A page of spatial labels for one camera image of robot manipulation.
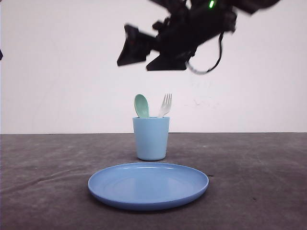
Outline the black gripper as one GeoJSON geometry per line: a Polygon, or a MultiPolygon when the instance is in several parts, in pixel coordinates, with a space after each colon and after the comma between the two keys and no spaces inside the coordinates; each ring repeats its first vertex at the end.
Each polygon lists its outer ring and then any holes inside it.
{"type": "Polygon", "coordinates": [[[159,28],[153,26],[158,31],[156,38],[125,24],[126,40],[117,59],[118,66],[144,62],[154,49],[159,56],[146,65],[147,71],[186,70],[186,62],[199,45],[224,32],[235,31],[236,13],[225,0],[192,0],[190,7],[185,0],[153,2],[169,11],[168,21],[159,28]]]}

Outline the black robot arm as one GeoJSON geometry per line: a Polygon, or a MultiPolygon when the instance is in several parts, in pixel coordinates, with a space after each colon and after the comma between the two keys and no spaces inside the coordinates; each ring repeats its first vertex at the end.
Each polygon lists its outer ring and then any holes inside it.
{"type": "Polygon", "coordinates": [[[198,46],[225,32],[236,30],[234,9],[254,14],[277,3],[275,0],[156,0],[170,12],[164,22],[156,22],[156,50],[160,55],[147,66],[148,71],[186,70],[198,46]]]}

